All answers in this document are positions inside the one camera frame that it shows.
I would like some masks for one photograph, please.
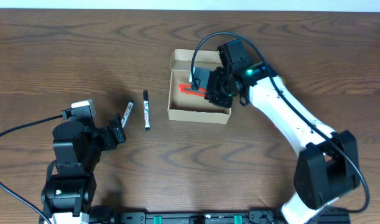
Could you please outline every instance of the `cardboard box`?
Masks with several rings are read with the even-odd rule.
[[[170,90],[167,112],[169,120],[226,124],[231,108],[222,108],[209,103],[201,96],[179,92],[178,85],[190,84],[191,59],[194,50],[176,49],[170,56]],[[195,66],[214,70],[221,66],[217,52],[200,50]]]

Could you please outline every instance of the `red object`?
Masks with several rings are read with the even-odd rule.
[[[199,88],[198,91],[192,90],[191,89],[191,84],[179,84],[178,85],[178,90],[182,93],[190,94],[190,95],[195,95],[195,96],[202,96],[205,97],[206,95],[206,89],[204,88]]]

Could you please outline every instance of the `wooden table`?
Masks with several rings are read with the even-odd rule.
[[[351,219],[380,223],[380,14],[0,10],[0,132],[85,99],[94,100],[102,126],[133,99],[126,144],[97,165],[93,205],[150,212],[279,207],[294,193],[297,158],[260,111],[236,102],[227,125],[168,120],[170,54],[220,30],[253,40],[316,117],[357,137],[372,201]],[[204,49],[228,40],[215,37]],[[39,207],[60,122],[0,139],[0,180]],[[338,204],[363,202],[360,188]],[[0,189],[0,223],[37,217]]]

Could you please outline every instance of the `table surface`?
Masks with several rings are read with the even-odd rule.
[[[227,125],[169,121],[169,57],[206,35],[249,37],[316,117],[358,140],[371,190],[353,223],[380,223],[380,14],[0,9],[0,132],[93,99],[103,126],[135,102],[127,142],[95,170],[93,205],[150,212],[279,207],[294,193],[296,155],[267,117],[233,105]],[[215,37],[215,50],[229,37]],[[149,90],[151,131],[142,91]],[[0,180],[41,207],[55,159],[51,121],[0,139]],[[338,205],[358,208],[358,190]],[[0,223],[37,223],[0,189]]]

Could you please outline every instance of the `black marker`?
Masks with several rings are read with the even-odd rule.
[[[144,90],[142,92],[144,97],[144,122],[146,124],[146,131],[150,130],[150,109],[148,106],[148,91]]]

